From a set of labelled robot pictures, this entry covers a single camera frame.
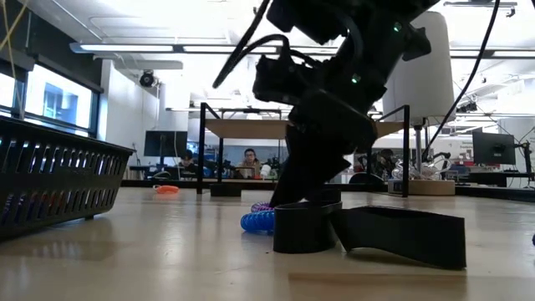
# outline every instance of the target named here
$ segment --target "security camera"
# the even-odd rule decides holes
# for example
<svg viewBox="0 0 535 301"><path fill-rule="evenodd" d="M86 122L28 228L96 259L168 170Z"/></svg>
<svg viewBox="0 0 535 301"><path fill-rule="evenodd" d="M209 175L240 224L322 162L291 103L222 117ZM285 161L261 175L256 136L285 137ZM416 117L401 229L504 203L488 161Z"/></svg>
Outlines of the security camera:
<svg viewBox="0 0 535 301"><path fill-rule="evenodd" d="M140 77L140 85L145 88L152 88L159 83L158 78L154 76L154 70L145 70Z"/></svg>

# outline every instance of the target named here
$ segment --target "computer monitor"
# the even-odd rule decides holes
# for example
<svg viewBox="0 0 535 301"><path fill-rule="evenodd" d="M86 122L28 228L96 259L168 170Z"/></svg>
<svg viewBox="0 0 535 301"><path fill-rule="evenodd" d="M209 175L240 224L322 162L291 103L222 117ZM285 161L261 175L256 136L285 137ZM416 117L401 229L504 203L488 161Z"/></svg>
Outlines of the computer monitor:
<svg viewBox="0 0 535 301"><path fill-rule="evenodd" d="M187 149L187 132L172 130L148 130L145 133L145 156L183 157Z"/></svg>
<svg viewBox="0 0 535 301"><path fill-rule="evenodd" d="M515 138L513 135L471 133L474 144L474 163L515 165Z"/></svg>

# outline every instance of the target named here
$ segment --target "ceiling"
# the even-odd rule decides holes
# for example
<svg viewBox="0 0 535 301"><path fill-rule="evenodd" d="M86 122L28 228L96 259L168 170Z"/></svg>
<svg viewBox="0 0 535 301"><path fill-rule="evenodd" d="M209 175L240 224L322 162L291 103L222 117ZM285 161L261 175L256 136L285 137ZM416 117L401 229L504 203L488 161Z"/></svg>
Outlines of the ceiling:
<svg viewBox="0 0 535 301"><path fill-rule="evenodd" d="M148 3L146 0L30 0L29 7L81 43L236 44L252 21L253 9L260 0L152 0ZM452 8L440 2L432 10L445 16L451 48L480 46L491 15L490 8ZM533 27L535 9L531 0L517 0L515 15L508 18L509 12L505 9L498 14L487 47L535 49L535 31L522 31ZM253 39L277 32L270 22L263 20ZM293 46L316 46L295 29L288 37ZM329 45L339 43L340 40L335 40ZM250 91L257 61L254 56L242 61L220 89L211 88L226 57L216 54L111 56L127 65L125 70L131 74L140 72L141 62L182 62L180 72L189 80L193 100L227 99L265 107L266 104L259 104ZM473 64L473 59L453 59L454 82L462 86ZM499 90L534 75L535 60L484 60L468 94L481 102L495 103Z"/></svg>

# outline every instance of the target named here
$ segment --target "green led light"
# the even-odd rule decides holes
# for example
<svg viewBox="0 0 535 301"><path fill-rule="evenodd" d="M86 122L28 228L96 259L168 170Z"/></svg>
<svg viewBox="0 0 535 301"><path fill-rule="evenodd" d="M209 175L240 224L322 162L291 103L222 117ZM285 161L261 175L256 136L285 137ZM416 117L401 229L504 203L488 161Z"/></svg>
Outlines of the green led light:
<svg viewBox="0 0 535 301"><path fill-rule="evenodd" d="M396 23L394 24L394 31L397 32L397 33L400 32L400 31L401 31L401 24L399 24L398 22L396 22Z"/></svg>
<svg viewBox="0 0 535 301"><path fill-rule="evenodd" d="M353 76L351 77L351 82L353 84L357 84L359 81L360 81L360 76L358 76L357 74L353 74Z"/></svg>

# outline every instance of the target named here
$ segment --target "black basket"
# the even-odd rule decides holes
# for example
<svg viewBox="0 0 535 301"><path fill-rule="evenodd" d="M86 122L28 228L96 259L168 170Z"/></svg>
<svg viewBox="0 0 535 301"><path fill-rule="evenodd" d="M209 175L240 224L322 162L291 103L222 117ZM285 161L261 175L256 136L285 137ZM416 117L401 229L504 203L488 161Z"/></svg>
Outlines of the black basket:
<svg viewBox="0 0 535 301"><path fill-rule="evenodd" d="M132 150L0 117L0 239L109 211Z"/></svg>

